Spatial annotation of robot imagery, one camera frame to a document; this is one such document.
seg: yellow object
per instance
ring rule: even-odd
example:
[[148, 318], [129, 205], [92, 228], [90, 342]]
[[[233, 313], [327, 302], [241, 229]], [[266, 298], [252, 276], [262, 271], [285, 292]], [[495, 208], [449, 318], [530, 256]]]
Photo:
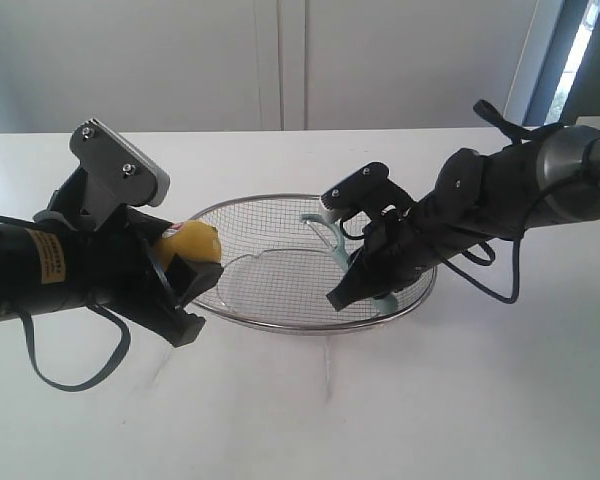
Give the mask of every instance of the yellow object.
[[171, 225], [153, 244], [153, 251], [165, 270], [176, 253], [194, 262], [220, 263], [222, 258], [218, 230], [198, 220]]

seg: warning label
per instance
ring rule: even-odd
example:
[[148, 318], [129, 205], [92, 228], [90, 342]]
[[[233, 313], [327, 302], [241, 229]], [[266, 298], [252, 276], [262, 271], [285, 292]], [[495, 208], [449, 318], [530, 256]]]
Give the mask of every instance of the warning label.
[[64, 261], [64, 252], [58, 237], [51, 233], [28, 230], [33, 238], [38, 257], [40, 257], [40, 283], [64, 282], [67, 277], [67, 266]]

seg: white table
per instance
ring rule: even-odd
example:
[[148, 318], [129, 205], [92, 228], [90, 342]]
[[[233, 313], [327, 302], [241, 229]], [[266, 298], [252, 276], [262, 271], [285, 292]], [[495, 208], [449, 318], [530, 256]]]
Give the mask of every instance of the white table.
[[[0, 214], [30, 218], [77, 165], [68, 135], [0, 136]], [[152, 210], [321, 192], [379, 160], [414, 197], [491, 129], [132, 134], [170, 175]], [[507, 292], [508, 245], [480, 272]], [[171, 350], [132, 325], [122, 366], [83, 394], [34, 375], [19, 322], [0, 324], [0, 479], [600, 479], [600, 222], [532, 231], [522, 297], [501, 305], [441, 269], [426, 303], [384, 328], [331, 339], [214, 317]], [[94, 373], [115, 327], [85, 311], [39, 317], [52, 378]]]

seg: wire mesh basket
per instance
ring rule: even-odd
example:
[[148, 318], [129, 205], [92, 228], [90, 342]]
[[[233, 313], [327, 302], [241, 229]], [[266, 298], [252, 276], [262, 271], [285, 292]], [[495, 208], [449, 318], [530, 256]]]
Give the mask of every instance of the wire mesh basket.
[[[250, 327], [296, 334], [344, 333], [386, 323], [422, 303], [435, 283], [435, 269], [395, 293], [397, 308], [380, 313], [374, 302], [356, 302], [336, 312], [326, 298], [342, 279], [334, 260], [334, 229], [303, 221], [319, 212], [319, 197], [266, 195], [214, 205], [193, 218], [218, 229], [224, 274], [194, 304]], [[358, 235], [369, 222], [360, 214], [347, 223]], [[347, 240], [351, 254], [362, 241]]]

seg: bolt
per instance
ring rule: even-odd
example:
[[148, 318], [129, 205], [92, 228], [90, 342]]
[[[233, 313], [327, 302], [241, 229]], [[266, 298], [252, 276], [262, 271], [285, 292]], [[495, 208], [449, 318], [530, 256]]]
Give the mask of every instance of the bolt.
[[82, 129], [81, 133], [82, 133], [82, 138], [84, 138], [85, 140], [89, 140], [90, 138], [93, 138], [96, 131], [91, 127], [84, 127]]
[[125, 163], [122, 166], [122, 173], [124, 173], [125, 177], [130, 177], [131, 175], [136, 173], [136, 166], [132, 163]]

